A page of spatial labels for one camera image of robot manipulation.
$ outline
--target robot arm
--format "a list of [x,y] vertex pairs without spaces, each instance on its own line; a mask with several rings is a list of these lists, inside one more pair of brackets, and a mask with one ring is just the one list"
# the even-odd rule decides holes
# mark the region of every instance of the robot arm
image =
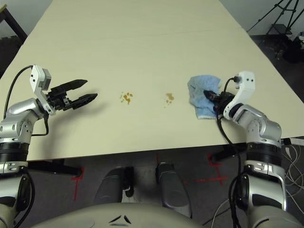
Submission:
[[235,96],[227,92],[217,96],[212,91],[205,91],[205,95],[215,103],[219,115],[246,132],[247,159],[237,186],[236,204],[247,213],[249,227],[302,227],[286,212],[281,127],[264,113],[245,104],[255,90],[253,73],[243,71],[234,81],[239,88]]
[[87,94],[75,101],[66,97],[68,90],[81,87],[86,80],[74,80],[44,94],[50,81],[48,70],[33,65],[30,84],[37,99],[14,104],[0,123],[0,228],[12,227],[17,213],[30,204],[31,180],[26,174],[26,160],[31,137],[35,136],[32,134],[35,122],[44,118],[48,133],[49,115],[55,115],[56,110],[77,109],[97,97],[97,94]]

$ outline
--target floor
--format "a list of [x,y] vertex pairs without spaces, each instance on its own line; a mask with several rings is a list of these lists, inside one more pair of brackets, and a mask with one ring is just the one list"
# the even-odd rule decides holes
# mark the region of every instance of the floor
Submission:
[[[13,60],[18,48],[18,39],[0,40],[0,77],[1,73]],[[275,58],[273,47],[269,43],[266,43],[263,47],[261,46],[261,48],[282,74],[282,77],[304,101],[304,62],[289,64],[282,58]],[[103,177],[116,167],[135,167],[134,197],[124,197],[123,202],[161,205],[160,189],[155,180],[157,160],[174,163],[175,169],[185,183],[190,196],[193,219],[203,224],[213,216],[218,205],[228,198],[228,186],[237,173],[235,158],[223,161],[218,167],[209,164],[208,154],[221,150],[222,146],[212,146],[66,160],[66,165],[84,167],[83,179],[78,181],[71,179],[70,176],[32,171],[31,174],[36,186],[36,199],[31,213],[21,225],[21,228],[29,228],[47,219],[92,205]],[[283,165],[287,168],[288,162],[284,160]],[[297,165],[303,171],[304,160],[300,160]],[[291,192],[296,191],[293,188],[288,187],[288,189]],[[300,207],[304,208],[304,192],[301,191],[297,194],[295,199]],[[290,198],[288,198],[288,205],[288,211],[304,224],[303,215]],[[228,208],[228,204],[224,205],[221,211],[226,208]],[[242,227],[247,227],[244,212],[238,210],[238,216]],[[230,212],[217,217],[213,227],[232,227]]]

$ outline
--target white cable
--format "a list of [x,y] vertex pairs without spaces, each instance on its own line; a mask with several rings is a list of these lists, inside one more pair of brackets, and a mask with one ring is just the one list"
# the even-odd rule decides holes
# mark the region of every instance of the white cable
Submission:
[[[283,154],[283,156],[286,159],[288,159],[291,163],[293,162],[285,154]],[[293,166],[296,168],[296,170],[299,172],[300,175],[294,181],[292,181],[291,178],[288,175],[286,175],[286,177],[291,181],[291,183],[290,184],[285,184],[285,185],[286,186],[296,185],[296,186],[300,187],[300,189],[296,193],[292,194],[292,196],[295,196],[296,194],[298,194],[304,188],[304,186],[303,186],[303,180],[304,179],[303,179],[303,173],[301,172],[301,170],[295,164]],[[299,178],[301,178],[301,185],[299,185],[298,183],[296,183]]]
[[288,190],[286,190],[287,193],[289,194],[290,198],[294,201],[295,205],[298,207],[298,209],[301,211],[302,214],[304,214],[304,211],[302,211],[302,209],[300,208],[300,206],[297,204],[297,202],[295,201],[295,199],[293,198],[293,196],[289,193]]
[[[299,158],[300,158],[300,155],[301,155],[301,147],[299,146],[299,153],[297,152],[297,150],[295,149],[295,147],[293,146],[293,145],[291,145],[291,147],[293,148],[293,150],[294,150],[294,152],[295,152],[295,159],[292,161],[290,158],[288,158],[287,156],[285,156],[284,154],[284,157],[286,158],[286,159],[288,159],[289,161],[290,161],[290,165],[289,165],[289,167],[288,167],[288,170],[287,170],[287,172],[286,172],[286,175],[285,175],[285,178],[288,178],[290,181],[291,181],[291,183],[289,183],[289,184],[286,184],[286,186],[290,186],[290,185],[296,185],[297,187],[299,187],[300,189],[296,192],[296,193],[294,193],[294,194],[292,194],[292,196],[295,196],[296,194],[298,194],[301,190],[303,190],[304,189],[304,186],[303,186],[303,183],[304,183],[304,178],[303,178],[303,173],[301,172],[301,170],[296,166],[296,162],[299,160]],[[296,168],[296,170],[299,172],[299,176],[294,180],[293,179],[293,177],[292,177],[292,174],[291,174],[291,168],[292,167],[295,167]],[[301,185],[299,185],[298,183],[297,183],[297,181],[299,180],[299,178],[301,178]]]
[[219,205],[218,209],[215,211],[214,217],[213,217],[213,220],[212,220],[212,223],[211,223],[211,228],[213,227],[213,224],[214,224],[214,221],[215,221],[215,218],[216,218],[216,216],[217,216],[217,213],[218,213],[219,209],[220,209],[225,203],[227,203],[227,202],[229,202],[229,199],[227,199],[227,200],[225,200],[224,202],[222,202],[222,203]]

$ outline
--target table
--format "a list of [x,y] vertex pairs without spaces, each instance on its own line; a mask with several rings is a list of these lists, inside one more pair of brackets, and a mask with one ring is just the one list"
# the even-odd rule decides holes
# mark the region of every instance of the table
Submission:
[[[202,74],[225,82],[242,70],[256,75],[248,104],[280,123],[282,137],[303,135],[303,103],[217,0],[53,0],[0,81],[0,113],[12,79],[29,64],[50,71],[50,88],[87,79],[68,93],[72,100],[98,93],[50,117],[49,135],[32,138],[29,161],[226,144],[214,120],[196,118],[187,82]],[[228,91],[236,92],[233,84]],[[31,97],[27,71],[10,104]],[[223,127],[245,142],[235,124]],[[34,133],[43,132],[39,121]]]

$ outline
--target blue cloth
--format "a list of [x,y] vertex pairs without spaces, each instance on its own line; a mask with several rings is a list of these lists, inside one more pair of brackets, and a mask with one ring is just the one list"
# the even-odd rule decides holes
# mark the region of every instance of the blue cloth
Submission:
[[222,81],[218,77],[212,75],[199,75],[190,78],[188,82],[190,103],[195,107],[198,119],[216,118],[213,111],[214,104],[205,97],[204,90],[212,90],[218,94],[221,83]]

